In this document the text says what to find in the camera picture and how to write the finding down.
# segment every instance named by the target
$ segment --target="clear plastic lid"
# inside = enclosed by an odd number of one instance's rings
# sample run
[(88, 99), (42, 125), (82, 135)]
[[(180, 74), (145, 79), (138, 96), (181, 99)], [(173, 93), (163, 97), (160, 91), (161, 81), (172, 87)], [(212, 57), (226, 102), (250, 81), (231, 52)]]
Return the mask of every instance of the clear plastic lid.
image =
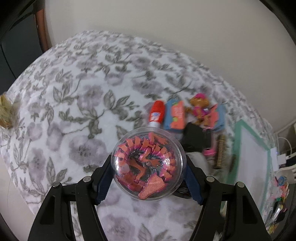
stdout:
[(181, 144), (167, 131), (141, 127), (125, 134), (111, 158), (114, 180), (140, 200), (158, 200), (181, 184), (186, 167)]

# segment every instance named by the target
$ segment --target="black object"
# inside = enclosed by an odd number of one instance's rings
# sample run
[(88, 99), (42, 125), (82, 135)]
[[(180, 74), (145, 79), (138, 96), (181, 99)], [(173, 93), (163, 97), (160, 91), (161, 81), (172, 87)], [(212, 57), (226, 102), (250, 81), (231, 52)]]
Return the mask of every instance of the black object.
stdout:
[(34, 18), (43, 0), (4, 1), (0, 7), (0, 94), (42, 54)]
[(286, 28), (290, 37), (296, 44), (296, 14), (293, 0), (260, 0)]
[(211, 149), (212, 147), (212, 131), (211, 129), (207, 128), (205, 131), (205, 149)]
[(290, 167), (296, 164), (296, 156), (287, 159), (286, 167)]
[[(189, 241), (212, 241), (223, 226), (221, 240), (271, 241), (260, 213), (243, 183), (222, 184), (193, 165), (187, 157), (185, 182), (194, 200), (203, 205), (197, 225)], [(113, 178), (108, 156), (91, 177), (77, 184), (62, 186), (54, 182), (41, 205), (28, 241), (75, 241), (70, 201), (76, 202), (85, 241), (107, 241), (94, 205), (105, 199)], [(221, 202), (227, 201), (225, 224), (220, 216)]]
[(183, 130), (183, 137), (180, 143), (185, 152), (202, 152), (205, 144), (202, 128), (189, 122)]
[(10, 230), (9, 226), (5, 222), (4, 218), (0, 214), (0, 240), (3, 241), (19, 241), (13, 232)]
[(178, 189), (176, 191), (174, 191), (173, 195), (177, 196), (177, 197), (185, 198), (185, 199), (192, 198), (189, 188), (186, 185), (185, 180), (183, 180), (181, 182), (180, 186), (178, 187)]
[(280, 213), (274, 222), (279, 223), (279, 222), (283, 221), (285, 216), (286, 216), (286, 212)]
[(287, 212), (275, 231), (270, 235), (275, 241), (295, 241), (296, 237), (296, 186), (289, 184), (289, 195), (285, 199)]

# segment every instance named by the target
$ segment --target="white cloth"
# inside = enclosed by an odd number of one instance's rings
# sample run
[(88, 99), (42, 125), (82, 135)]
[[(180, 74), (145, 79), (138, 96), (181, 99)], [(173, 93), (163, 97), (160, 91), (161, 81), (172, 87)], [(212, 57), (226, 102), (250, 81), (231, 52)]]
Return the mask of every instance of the white cloth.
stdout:
[[(228, 153), (239, 119), (273, 145), (270, 124), (203, 64), (143, 38), (85, 31), (40, 56), (8, 90), (19, 110), (14, 128), (2, 130), (1, 154), (37, 213), (54, 181), (66, 185), (90, 175), (121, 136), (146, 126), (154, 100), (176, 97), (189, 105), (198, 92), (225, 105)], [(72, 209), (76, 238), (82, 240)], [(98, 214), (109, 240), (172, 241), (189, 239), (200, 210), (193, 200), (175, 196), (136, 201), (113, 182)]]

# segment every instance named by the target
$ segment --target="colorful toy pile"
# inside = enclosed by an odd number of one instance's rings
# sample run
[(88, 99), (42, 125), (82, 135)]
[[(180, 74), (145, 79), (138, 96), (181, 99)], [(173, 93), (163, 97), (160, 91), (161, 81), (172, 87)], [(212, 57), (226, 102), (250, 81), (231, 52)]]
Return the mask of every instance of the colorful toy pile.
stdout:
[(156, 200), (173, 193), (183, 179), (185, 160), (180, 143), (155, 127), (127, 133), (112, 154), (115, 180), (141, 200)]
[(202, 93), (198, 93), (192, 97), (190, 99), (190, 104), (194, 108), (187, 107), (185, 111), (197, 118), (197, 121), (194, 122), (194, 124), (201, 126), (204, 129), (206, 139), (205, 142), (210, 143), (204, 147), (203, 154), (205, 156), (214, 156), (217, 152), (217, 147), (215, 139), (212, 135), (212, 131), (218, 132), (224, 129), (224, 106), (215, 104), (210, 107), (208, 98)]

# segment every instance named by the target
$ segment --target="red glue bottle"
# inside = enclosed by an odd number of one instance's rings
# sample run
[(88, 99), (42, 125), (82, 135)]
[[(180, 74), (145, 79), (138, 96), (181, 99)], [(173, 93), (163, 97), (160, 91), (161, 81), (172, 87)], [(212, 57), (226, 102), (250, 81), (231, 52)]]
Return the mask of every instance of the red glue bottle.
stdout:
[(148, 126), (159, 128), (165, 116), (165, 104), (162, 100), (154, 102), (150, 115)]

